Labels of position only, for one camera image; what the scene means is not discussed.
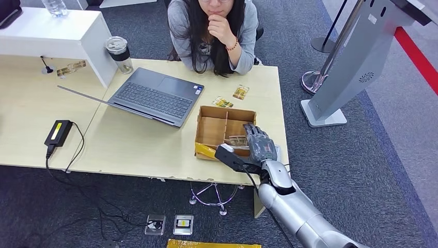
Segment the person's left hand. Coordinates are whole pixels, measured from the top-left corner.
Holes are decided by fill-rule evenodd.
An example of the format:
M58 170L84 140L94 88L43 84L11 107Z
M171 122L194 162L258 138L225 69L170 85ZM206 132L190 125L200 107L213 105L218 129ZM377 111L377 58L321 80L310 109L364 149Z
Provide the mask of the person's left hand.
M236 45L236 37L232 33L227 19L221 15L213 14L208 17L208 32L217 38L226 49L232 50Z

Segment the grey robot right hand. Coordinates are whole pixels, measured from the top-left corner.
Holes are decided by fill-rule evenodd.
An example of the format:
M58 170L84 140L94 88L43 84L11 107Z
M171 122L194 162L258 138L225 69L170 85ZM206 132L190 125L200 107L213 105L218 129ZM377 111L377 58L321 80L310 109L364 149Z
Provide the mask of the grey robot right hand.
M266 132L253 123L243 125L249 147L250 160L262 163L265 160L277 160L277 151L273 140Z

